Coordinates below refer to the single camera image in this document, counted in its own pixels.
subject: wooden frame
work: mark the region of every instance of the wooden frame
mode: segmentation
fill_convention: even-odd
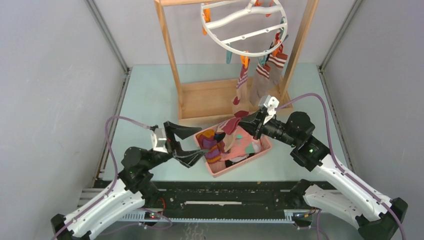
[[[165,42],[166,52],[169,57],[172,75],[174,78],[176,91],[178,94],[178,121],[182,125],[215,124],[231,118],[233,109],[231,100],[236,96],[237,78],[215,81],[203,81],[181,84],[180,76],[175,62],[174,51],[171,44],[170,33],[168,31],[167,20],[165,18],[164,7],[176,5],[199,4],[205,2],[221,2],[228,0],[154,0],[157,17],[159,18],[160,28],[162,30],[163,40]],[[295,72],[296,64],[302,51],[306,36],[312,23],[315,11],[320,0],[308,0],[303,13],[300,27],[294,41],[293,49],[286,65],[284,76],[280,78],[279,84],[268,93],[279,99],[280,105],[290,101],[287,89]],[[249,79],[247,87],[252,85],[252,79]],[[203,101],[204,96],[212,94],[214,101]],[[249,111],[256,111],[257,106],[250,103]],[[288,115],[293,111],[290,104],[286,108],[278,111],[278,115]]]

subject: pink basket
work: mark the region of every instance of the pink basket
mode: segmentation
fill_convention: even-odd
[[[207,128],[207,129],[204,129],[203,131],[206,131],[206,130],[209,130],[209,129],[213,129],[214,131],[216,131],[217,128],[218,128],[218,124],[217,125],[214,125],[214,126],[211,126],[211,127]],[[196,135],[197,134],[194,135],[194,142],[200,148],[199,142],[198,142],[198,140],[196,138]],[[221,176],[221,175],[223,175],[225,173],[228,173],[229,171],[231,171],[231,170],[233,170],[235,168],[238,168],[238,167],[240,167],[242,165],[245,165],[245,164],[247,164],[247,163],[249,163],[249,162],[251,162],[251,161],[253,161],[253,160],[255,160],[255,159],[259,158],[259,157],[261,157],[261,156],[264,156],[265,154],[267,154],[267,152],[269,150],[271,150],[271,148],[273,147],[273,145],[271,144],[270,139],[267,136],[265,136],[265,135],[263,135],[259,139],[259,141],[260,141],[260,145],[261,145],[261,149],[260,149],[260,152],[259,153],[255,154],[255,155],[253,155],[251,157],[248,157],[248,158],[246,158],[246,159],[244,159],[244,160],[242,160],[242,161],[240,161],[240,162],[238,162],[238,163],[236,163],[236,164],[234,164],[234,165],[232,165],[230,167],[226,167],[224,161],[218,161],[218,162],[212,163],[212,164],[209,164],[208,162],[205,162],[207,170],[209,171],[209,173],[214,178],[216,178],[216,177],[219,177],[219,176]]]

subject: robotic arm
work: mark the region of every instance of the robotic arm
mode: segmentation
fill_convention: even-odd
[[[57,240],[93,240],[109,225],[122,216],[145,204],[156,203],[159,190],[151,182],[153,174],[149,170],[175,158],[187,168],[192,167],[207,150],[184,151],[176,141],[175,135],[185,139],[201,130],[199,127],[185,127],[165,122],[164,128],[157,125],[151,127],[153,148],[146,150],[139,147],[130,147],[125,151],[121,161],[124,166],[118,174],[115,184],[111,183],[101,193],[95,196],[84,206],[64,216],[57,214],[50,221],[54,233],[58,233],[64,226],[68,227],[58,234]]]
[[[304,201],[345,220],[366,240],[391,239],[398,224],[390,212],[403,222],[408,204],[399,197],[391,199],[378,192],[344,167],[327,146],[312,136],[315,126],[305,112],[293,112],[286,123],[277,120],[278,104],[275,97],[263,97],[259,110],[243,117],[238,125],[255,139],[264,134],[291,146],[290,155],[296,163],[322,176],[348,199],[302,179],[290,191],[293,202]]]

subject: orange clothespin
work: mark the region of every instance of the orange clothespin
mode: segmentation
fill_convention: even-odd
[[[269,3],[269,6],[272,7],[273,3],[274,3],[274,0],[271,0],[271,2]],[[265,16],[268,18],[269,16],[271,16],[271,13],[268,13]]]
[[[210,8],[203,9],[203,18],[204,18],[204,21],[206,23],[209,23],[211,21],[211,9]],[[204,27],[202,27],[202,29],[203,29],[203,35],[208,34]]]
[[[249,66],[249,57],[248,56],[240,56],[241,58],[241,64],[244,65],[244,68],[247,69]]]
[[[263,1],[256,0],[256,2],[254,3],[254,6],[260,7],[260,6],[262,6],[263,3],[264,3]]]
[[[279,43],[281,43],[281,40],[280,39],[278,39],[276,42],[275,42],[275,45],[278,45]],[[280,52],[280,53],[282,53],[283,52],[283,44],[281,43],[281,45],[277,48],[277,49],[275,49],[273,52],[272,52],[272,55],[275,57],[275,56],[277,56],[277,53],[278,52]]]

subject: white round drying rack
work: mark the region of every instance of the white round drying rack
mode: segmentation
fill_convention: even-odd
[[[219,20],[206,22],[205,15],[204,15],[205,9],[211,9],[211,8],[215,8],[215,7],[219,7],[219,6],[223,6],[223,5],[227,5],[227,4],[233,4],[233,3],[240,2],[240,1],[242,1],[242,0],[219,1],[219,2],[214,2],[214,3],[210,3],[210,4],[202,3],[200,5],[201,6],[200,7],[200,13],[201,13],[201,24],[203,25],[204,30],[221,47],[223,47],[224,49],[226,49],[226,50],[228,50],[232,53],[240,55],[240,56],[261,57],[261,56],[265,56],[265,55],[268,55],[268,54],[274,52],[282,44],[282,41],[285,39],[285,37],[287,35],[286,12],[284,11],[283,6],[281,6],[281,4],[278,0],[274,0],[273,2],[275,3],[275,5],[270,6],[270,7],[254,6],[256,0],[250,0],[249,3],[247,4],[247,6],[244,9],[233,12],[233,13],[229,14],[228,16],[223,17]],[[217,38],[217,36],[214,33],[212,33],[212,31],[211,31],[212,29],[220,28],[222,26],[225,26],[226,24],[231,23],[232,21],[234,21],[236,19],[242,18],[242,17],[247,16],[247,15],[251,15],[251,14],[267,15],[267,14],[273,14],[273,13],[277,13],[277,12],[281,13],[280,24],[277,24],[277,25],[274,25],[274,26],[271,26],[271,27],[267,27],[267,28],[264,28],[262,30],[253,31],[253,32],[250,32],[250,33],[247,33],[247,34],[243,34],[243,35],[232,37],[232,38],[225,39],[225,40],[219,40]],[[281,41],[277,42],[277,44],[274,47],[267,49],[265,51],[246,52],[246,51],[237,50],[237,49],[230,46],[230,43],[240,41],[240,40],[246,40],[250,37],[257,36],[257,35],[260,35],[260,34],[266,34],[266,33],[269,33],[271,31],[277,30],[277,29],[280,29],[281,33],[280,33],[279,37],[280,37]]]

